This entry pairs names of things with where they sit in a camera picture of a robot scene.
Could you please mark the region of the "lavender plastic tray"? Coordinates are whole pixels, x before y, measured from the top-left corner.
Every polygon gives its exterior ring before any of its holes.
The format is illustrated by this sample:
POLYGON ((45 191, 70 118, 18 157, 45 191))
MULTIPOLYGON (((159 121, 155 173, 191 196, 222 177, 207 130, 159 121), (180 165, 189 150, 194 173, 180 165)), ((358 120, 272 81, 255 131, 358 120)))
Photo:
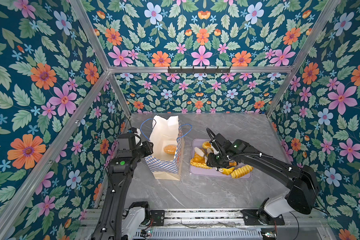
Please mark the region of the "lavender plastic tray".
MULTIPOLYGON (((193 159, 195 157, 196 154, 196 150, 195 148, 199 148, 201 149, 206 155, 209 153, 213 153, 214 150, 208 150, 206 148, 204 148, 204 143, 207 142, 209 143, 210 140, 208 139, 194 139, 192 141, 192 152, 191 152, 191 159, 193 159)), ((211 169, 206 169, 206 168, 200 168, 200 167, 196 167, 190 164, 189 167, 190 173, 192 175, 197 175, 197 176, 204 176, 204 177, 213 177, 213 178, 224 178, 224 179, 231 179, 231 175, 225 175, 223 172, 218 171, 217 169, 211 168, 211 169)))

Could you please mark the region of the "sugared flat bread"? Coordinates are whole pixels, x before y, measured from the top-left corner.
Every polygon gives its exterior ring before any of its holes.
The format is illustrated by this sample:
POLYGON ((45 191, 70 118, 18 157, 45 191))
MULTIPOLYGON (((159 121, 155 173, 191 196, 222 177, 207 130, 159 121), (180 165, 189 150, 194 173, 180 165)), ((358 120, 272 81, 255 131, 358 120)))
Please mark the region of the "sugared flat bread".
POLYGON ((205 150, 212 150, 212 149, 213 149, 213 148, 212 148, 212 145, 211 145, 210 142, 208 142, 208 141, 203 142, 202 147, 203 147, 203 149, 205 149, 205 150))

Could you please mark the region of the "braided flat pastry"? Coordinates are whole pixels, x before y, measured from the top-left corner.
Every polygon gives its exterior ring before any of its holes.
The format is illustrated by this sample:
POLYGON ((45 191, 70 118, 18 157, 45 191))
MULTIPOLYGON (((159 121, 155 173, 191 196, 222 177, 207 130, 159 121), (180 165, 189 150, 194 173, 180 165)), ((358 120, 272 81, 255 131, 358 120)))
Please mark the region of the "braided flat pastry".
POLYGON ((196 168, 211 169, 210 167, 208 167, 208 166, 206 165, 206 163, 199 163, 199 162, 193 162, 193 161, 191 161, 190 164, 191 164, 191 166, 196 167, 196 168))

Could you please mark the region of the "small yellow bun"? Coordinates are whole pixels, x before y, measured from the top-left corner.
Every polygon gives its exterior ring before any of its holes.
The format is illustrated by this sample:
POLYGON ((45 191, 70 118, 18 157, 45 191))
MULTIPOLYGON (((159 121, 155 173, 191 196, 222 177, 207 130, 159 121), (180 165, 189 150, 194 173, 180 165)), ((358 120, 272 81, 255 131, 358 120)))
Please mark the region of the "small yellow bun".
POLYGON ((219 169, 219 172, 228 176, 231 175, 234 170, 235 170, 234 167, 231 167, 229 169, 223 168, 223 169, 219 169))

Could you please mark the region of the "small croissant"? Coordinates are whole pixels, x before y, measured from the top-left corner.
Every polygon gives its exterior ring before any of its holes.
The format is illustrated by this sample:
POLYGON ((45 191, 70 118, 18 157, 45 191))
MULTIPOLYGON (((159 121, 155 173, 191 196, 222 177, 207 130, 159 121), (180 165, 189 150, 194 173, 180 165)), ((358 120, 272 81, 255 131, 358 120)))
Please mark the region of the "small croissant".
POLYGON ((205 163, 205 158, 204 155, 199 155, 197 153, 194 154, 194 157, 192 158, 192 161, 194 163, 200 163, 200 164, 204 164, 205 163))

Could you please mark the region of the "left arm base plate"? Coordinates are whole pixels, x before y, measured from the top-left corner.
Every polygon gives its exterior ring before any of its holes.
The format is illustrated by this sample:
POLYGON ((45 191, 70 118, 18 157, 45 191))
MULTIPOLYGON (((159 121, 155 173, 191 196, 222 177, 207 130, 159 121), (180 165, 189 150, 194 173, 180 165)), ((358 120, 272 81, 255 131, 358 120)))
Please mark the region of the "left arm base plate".
POLYGON ((164 226, 165 215, 166 215, 165 210, 151 210, 150 214, 151 214, 152 227, 164 226))

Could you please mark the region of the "ridged long bread roll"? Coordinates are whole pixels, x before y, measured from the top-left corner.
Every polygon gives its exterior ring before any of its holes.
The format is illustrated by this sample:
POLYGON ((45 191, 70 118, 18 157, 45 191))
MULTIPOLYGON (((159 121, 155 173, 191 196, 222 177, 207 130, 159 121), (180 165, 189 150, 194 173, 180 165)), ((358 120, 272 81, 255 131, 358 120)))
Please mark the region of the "ridged long bread roll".
POLYGON ((243 167, 240 167, 238 169, 235 169, 232 173, 231 173, 231 177, 232 179, 239 179, 249 173, 251 173, 253 171, 253 167, 249 166, 249 165, 245 165, 243 167))

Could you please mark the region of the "checkered paper bag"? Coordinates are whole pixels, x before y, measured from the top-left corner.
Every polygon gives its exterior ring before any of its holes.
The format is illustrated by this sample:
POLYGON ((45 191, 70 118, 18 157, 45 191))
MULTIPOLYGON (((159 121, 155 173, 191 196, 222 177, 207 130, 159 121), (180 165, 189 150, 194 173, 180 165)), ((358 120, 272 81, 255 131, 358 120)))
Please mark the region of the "checkered paper bag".
POLYGON ((149 118, 140 126, 141 134, 153 143, 153 153, 145 158, 155 179, 180 181, 185 136, 193 126, 181 124, 178 116, 149 118))

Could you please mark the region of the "black hook rail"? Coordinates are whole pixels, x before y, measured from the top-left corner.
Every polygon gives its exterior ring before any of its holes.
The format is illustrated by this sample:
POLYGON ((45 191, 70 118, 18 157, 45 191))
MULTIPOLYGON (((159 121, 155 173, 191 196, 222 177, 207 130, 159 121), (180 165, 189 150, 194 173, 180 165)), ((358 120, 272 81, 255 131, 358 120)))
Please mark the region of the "black hook rail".
POLYGON ((168 67, 168 73, 174 74, 226 74, 231 67, 168 67))

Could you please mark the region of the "round orange bun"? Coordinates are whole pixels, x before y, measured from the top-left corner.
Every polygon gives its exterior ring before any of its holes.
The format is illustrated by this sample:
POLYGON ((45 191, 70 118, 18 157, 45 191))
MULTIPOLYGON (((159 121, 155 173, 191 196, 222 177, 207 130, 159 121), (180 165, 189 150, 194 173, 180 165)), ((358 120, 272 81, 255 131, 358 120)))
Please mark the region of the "round orange bun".
POLYGON ((177 151, 177 145, 166 145, 164 146, 164 153, 168 155, 175 155, 177 151))

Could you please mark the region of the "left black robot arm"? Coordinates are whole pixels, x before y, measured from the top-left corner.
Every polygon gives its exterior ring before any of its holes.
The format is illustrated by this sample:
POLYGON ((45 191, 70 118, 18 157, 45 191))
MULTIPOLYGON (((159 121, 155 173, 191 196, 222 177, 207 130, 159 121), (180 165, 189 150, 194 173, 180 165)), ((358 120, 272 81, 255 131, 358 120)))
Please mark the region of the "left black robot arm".
POLYGON ((134 170, 141 159, 153 153, 153 146, 148 141, 135 146, 119 140, 118 153, 108 165, 106 198, 92 240, 132 240, 139 226, 149 220, 147 202, 133 203, 126 217, 123 212, 134 170))

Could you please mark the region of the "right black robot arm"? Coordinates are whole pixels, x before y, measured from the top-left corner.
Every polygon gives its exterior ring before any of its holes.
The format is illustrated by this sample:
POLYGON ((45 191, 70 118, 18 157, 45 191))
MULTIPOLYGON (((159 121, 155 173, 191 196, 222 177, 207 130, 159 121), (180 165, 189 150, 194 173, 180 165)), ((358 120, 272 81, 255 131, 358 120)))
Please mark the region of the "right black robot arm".
POLYGON ((257 169, 287 188, 285 193, 265 199, 257 210, 255 217, 264 224, 288 212, 309 215, 314 208, 319 184, 315 171, 309 166, 299 168, 284 163, 242 140, 214 139, 202 143, 200 148, 195 147, 194 152, 191 159, 194 167, 215 170, 233 179, 257 169))

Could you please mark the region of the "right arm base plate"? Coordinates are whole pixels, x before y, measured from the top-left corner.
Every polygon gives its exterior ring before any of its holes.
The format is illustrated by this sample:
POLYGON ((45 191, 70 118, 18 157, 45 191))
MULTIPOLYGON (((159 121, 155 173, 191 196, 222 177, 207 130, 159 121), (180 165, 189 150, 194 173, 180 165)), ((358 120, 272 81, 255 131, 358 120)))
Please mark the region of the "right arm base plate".
POLYGON ((255 209, 243 209, 240 211, 243 214, 245 226, 284 226, 284 218, 272 218, 266 212, 259 212, 255 209))

